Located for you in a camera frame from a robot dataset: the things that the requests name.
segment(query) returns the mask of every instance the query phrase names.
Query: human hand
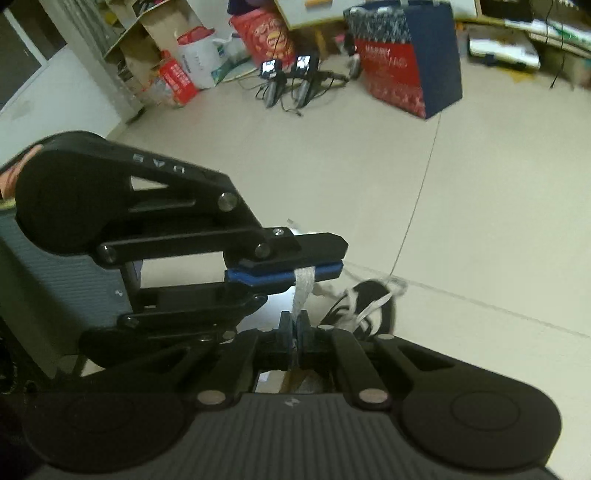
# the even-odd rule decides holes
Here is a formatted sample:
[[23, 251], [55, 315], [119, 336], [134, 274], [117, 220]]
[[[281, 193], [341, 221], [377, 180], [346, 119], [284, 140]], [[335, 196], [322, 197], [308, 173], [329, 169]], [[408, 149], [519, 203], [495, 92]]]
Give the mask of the human hand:
[[35, 145], [30, 149], [20, 162], [10, 167], [7, 171], [0, 174], [0, 199], [9, 200], [14, 197], [17, 188], [17, 178], [25, 164], [33, 158], [43, 145]]

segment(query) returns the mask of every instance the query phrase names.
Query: tiled floor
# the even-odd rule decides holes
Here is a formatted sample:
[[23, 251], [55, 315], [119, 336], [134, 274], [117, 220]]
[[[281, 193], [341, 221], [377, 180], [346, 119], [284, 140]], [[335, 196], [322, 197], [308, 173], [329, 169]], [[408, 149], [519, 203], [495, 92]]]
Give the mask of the tiled floor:
[[[302, 118], [221, 85], [149, 111], [119, 140], [224, 171], [265, 226], [291, 218], [342, 235], [356, 275], [406, 278], [397, 334], [545, 391], [563, 418], [549, 466], [589, 480], [591, 96], [467, 64], [463, 83], [464, 99], [428, 121], [358, 84]], [[219, 256], [170, 259], [144, 277], [211, 281], [222, 269]], [[248, 325], [272, 325], [285, 302]], [[317, 318], [327, 308], [309, 301]]]

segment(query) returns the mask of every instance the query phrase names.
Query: silver bolt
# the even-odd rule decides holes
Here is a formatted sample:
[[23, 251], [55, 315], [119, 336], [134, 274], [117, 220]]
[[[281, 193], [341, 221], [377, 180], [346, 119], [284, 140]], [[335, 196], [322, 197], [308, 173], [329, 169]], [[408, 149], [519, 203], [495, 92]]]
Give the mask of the silver bolt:
[[117, 260], [117, 252], [109, 245], [99, 246], [98, 253], [100, 257], [107, 263], [114, 263]]
[[366, 388], [359, 392], [359, 398], [365, 403], [380, 404], [388, 399], [388, 392], [379, 388]]
[[223, 212], [231, 212], [238, 205], [238, 197], [231, 192], [225, 192], [217, 199], [217, 206]]
[[260, 259], [267, 258], [271, 255], [271, 247], [267, 244], [258, 244], [255, 248], [255, 255]]
[[136, 328], [139, 325], [139, 320], [135, 317], [125, 317], [123, 323], [129, 328]]
[[226, 394], [219, 390], [203, 390], [197, 395], [197, 400], [203, 405], [219, 405], [226, 400]]

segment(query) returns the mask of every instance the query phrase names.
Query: red bag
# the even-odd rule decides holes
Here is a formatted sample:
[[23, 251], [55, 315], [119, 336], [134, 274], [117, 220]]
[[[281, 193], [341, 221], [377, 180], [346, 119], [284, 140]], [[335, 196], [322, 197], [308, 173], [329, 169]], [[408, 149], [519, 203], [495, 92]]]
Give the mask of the red bag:
[[170, 59], [164, 63], [158, 69], [158, 74], [172, 89], [174, 99], [180, 105], [186, 105], [199, 91], [179, 63], [174, 59]]
[[246, 45], [255, 65], [266, 60], [280, 59], [283, 66], [295, 61], [296, 50], [288, 36], [283, 19], [262, 8], [230, 18], [232, 25]]

